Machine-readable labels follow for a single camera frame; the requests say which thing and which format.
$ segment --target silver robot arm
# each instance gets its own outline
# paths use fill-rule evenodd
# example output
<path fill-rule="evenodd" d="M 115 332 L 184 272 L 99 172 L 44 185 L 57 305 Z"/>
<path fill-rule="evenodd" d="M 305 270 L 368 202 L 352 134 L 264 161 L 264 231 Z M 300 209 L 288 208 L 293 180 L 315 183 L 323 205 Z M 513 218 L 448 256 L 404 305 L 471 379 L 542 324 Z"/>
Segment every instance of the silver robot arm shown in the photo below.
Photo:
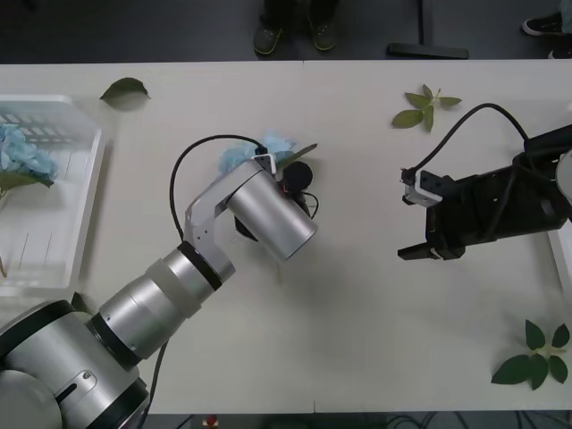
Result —
<path fill-rule="evenodd" d="M 47 302 L 0 330 L 2 426 L 23 427 L 22 416 L 32 418 L 35 411 L 42 416 L 37 428 L 119 428 L 136 419 L 148 404 L 137 364 L 235 271 L 214 240 L 215 218 L 227 208 L 282 260 L 317 230 L 261 164 L 247 161 L 189 206 L 180 246 L 119 290 L 98 314 L 89 318 L 66 301 Z M 28 391 L 36 398 L 41 393 L 42 400 L 30 400 Z"/>

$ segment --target white plastic tray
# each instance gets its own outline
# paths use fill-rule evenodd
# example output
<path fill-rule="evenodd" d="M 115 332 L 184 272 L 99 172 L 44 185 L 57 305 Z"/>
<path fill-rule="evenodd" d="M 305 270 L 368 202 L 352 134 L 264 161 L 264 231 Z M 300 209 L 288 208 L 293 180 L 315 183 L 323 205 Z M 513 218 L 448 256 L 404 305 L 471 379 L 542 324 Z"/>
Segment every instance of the white plastic tray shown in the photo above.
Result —
<path fill-rule="evenodd" d="M 68 97 L 0 97 L 0 122 L 17 124 L 58 163 L 51 189 L 13 189 L 0 202 L 0 255 L 8 274 L 0 276 L 0 306 L 17 315 L 39 299 L 69 297 L 76 289 L 105 141 Z"/>
<path fill-rule="evenodd" d="M 572 302 L 572 223 L 568 221 L 559 230 L 550 231 L 548 237 L 551 239 L 564 298 Z"/>

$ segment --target person's shoe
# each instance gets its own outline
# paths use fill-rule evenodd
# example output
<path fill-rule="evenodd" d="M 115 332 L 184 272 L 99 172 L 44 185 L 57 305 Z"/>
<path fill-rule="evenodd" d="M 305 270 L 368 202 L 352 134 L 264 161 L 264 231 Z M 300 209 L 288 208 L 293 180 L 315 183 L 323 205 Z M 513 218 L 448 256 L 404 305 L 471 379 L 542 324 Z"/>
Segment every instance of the person's shoe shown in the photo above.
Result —
<path fill-rule="evenodd" d="M 258 25 L 254 34 L 254 50 L 261 55 L 270 55 L 276 49 L 283 29 L 271 29 L 264 24 Z"/>
<path fill-rule="evenodd" d="M 554 49 L 548 54 L 551 60 L 570 60 L 572 59 L 572 42 L 567 46 L 561 46 Z"/>
<path fill-rule="evenodd" d="M 524 21 L 522 30 L 531 36 L 561 36 L 562 14 L 554 13 L 546 18 Z"/>
<path fill-rule="evenodd" d="M 310 29 L 312 30 L 312 38 L 314 39 L 315 47 L 320 51 L 329 51 L 338 44 L 336 37 L 336 29 L 332 21 L 325 21 L 321 24 L 310 22 Z"/>

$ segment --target artificial leaf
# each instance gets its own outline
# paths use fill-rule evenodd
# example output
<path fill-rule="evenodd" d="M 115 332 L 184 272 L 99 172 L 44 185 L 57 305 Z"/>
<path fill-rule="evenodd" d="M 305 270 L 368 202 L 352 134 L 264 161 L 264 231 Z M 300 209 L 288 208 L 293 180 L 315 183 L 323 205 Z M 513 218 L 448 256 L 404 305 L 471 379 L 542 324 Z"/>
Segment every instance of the artificial leaf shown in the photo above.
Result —
<path fill-rule="evenodd" d="M 108 101 L 113 98 L 137 93 L 145 94 L 147 98 L 150 98 L 143 82 L 134 78 L 123 78 L 113 83 L 99 99 Z"/>
<path fill-rule="evenodd" d="M 558 356 L 550 356 L 548 365 L 551 368 L 551 374 L 559 383 L 564 383 L 568 378 L 568 368 L 564 361 Z"/>
<path fill-rule="evenodd" d="M 433 92 L 429 89 L 428 86 L 426 85 L 423 86 L 423 93 L 425 94 L 426 97 L 433 99 Z"/>
<path fill-rule="evenodd" d="M 4 191 L 17 188 L 19 186 L 33 185 L 34 183 L 41 183 L 48 188 L 54 184 L 52 181 L 40 179 L 28 174 L 20 174 L 18 172 L 0 172 L 0 189 Z"/>
<path fill-rule="evenodd" d="M 526 345 L 530 350 L 536 350 L 544 347 L 546 340 L 541 329 L 533 324 L 530 320 L 526 321 Z"/>
<path fill-rule="evenodd" d="M 543 385 L 548 375 L 548 362 L 544 356 L 534 353 L 530 357 L 530 385 L 533 391 Z"/>
<path fill-rule="evenodd" d="M 314 143 L 313 145 L 310 145 L 308 147 L 304 147 L 302 150 L 300 150 L 299 152 L 296 152 L 291 157 L 286 158 L 286 159 L 282 159 L 278 164 L 276 164 L 276 169 L 277 170 L 283 170 L 288 165 L 292 164 L 294 161 L 301 158 L 302 156 L 304 156 L 308 152 L 311 152 L 312 150 L 316 149 L 317 147 L 318 147 L 317 143 Z"/>
<path fill-rule="evenodd" d="M 398 113 L 391 121 L 395 128 L 413 128 L 423 120 L 423 112 L 420 110 L 404 110 Z"/>
<path fill-rule="evenodd" d="M 552 347 L 564 347 L 570 341 L 570 332 L 565 324 L 561 324 L 552 337 Z"/>
<path fill-rule="evenodd" d="M 494 384 L 519 384 L 528 380 L 530 376 L 530 359 L 528 355 L 511 357 L 492 376 Z"/>
<path fill-rule="evenodd" d="M 425 129 L 429 132 L 433 129 L 433 114 L 435 112 L 435 108 L 432 105 L 426 107 L 424 111 L 424 121 L 423 124 Z"/>
<path fill-rule="evenodd" d="M 86 304 L 86 300 L 78 292 L 73 292 L 73 296 L 71 297 L 71 306 L 75 309 L 75 311 L 93 315 L 93 312 L 89 310 L 88 305 Z"/>
<path fill-rule="evenodd" d="M 454 105 L 458 105 L 461 101 L 463 101 L 456 97 L 440 97 L 439 99 L 441 100 L 441 105 L 443 107 L 452 107 Z"/>
<path fill-rule="evenodd" d="M 405 93 L 405 98 L 409 101 L 409 103 L 416 107 L 419 110 L 425 109 L 429 103 L 431 103 L 431 98 L 425 96 L 419 96 L 418 94 L 413 94 L 411 92 Z"/>

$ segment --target gray floor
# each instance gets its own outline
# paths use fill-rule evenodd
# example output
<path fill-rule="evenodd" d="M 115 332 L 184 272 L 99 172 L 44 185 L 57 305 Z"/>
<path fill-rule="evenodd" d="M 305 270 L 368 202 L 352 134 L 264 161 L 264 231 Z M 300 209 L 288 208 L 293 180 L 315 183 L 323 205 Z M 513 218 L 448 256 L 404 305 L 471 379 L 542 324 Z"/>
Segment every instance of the gray floor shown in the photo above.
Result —
<path fill-rule="evenodd" d="M 553 416 L 564 421 L 567 413 L 551 411 L 543 414 Z M 409 416 L 415 418 L 417 422 L 422 422 L 426 413 L 410 413 Z M 438 413 L 431 423 L 429 429 L 519 429 L 517 418 L 512 411 L 501 412 L 464 412 L 460 413 L 467 427 L 458 420 L 454 413 Z M 540 416 L 532 412 L 527 415 L 534 426 L 527 423 L 524 416 L 521 416 L 523 429 L 562 429 L 570 427 L 561 422 L 550 420 L 545 416 Z M 391 419 L 393 415 L 384 414 L 314 414 L 300 416 L 219 416 L 220 429 L 385 429 L 384 422 Z M 145 429 L 175 429 L 185 416 L 176 415 L 156 415 L 149 416 Z M 202 428 L 206 416 L 195 416 L 190 422 L 183 426 L 185 429 Z M 416 429 L 411 423 L 400 423 L 400 419 L 389 425 L 389 429 Z"/>
<path fill-rule="evenodd" d="M 144 63 L 258 60 L 252 49 L 262 0 L 3 0 L 0 63 Z M 546 58 L 553 39 L 522 21 L 559 0 L 434 0 L 435 44 L 474 59 Z M 383 59 L 390 42 L 417 41 L 416 0 L 341 0 L 339 45 L 319 53 L 299 25 L 273 60 Z"/>

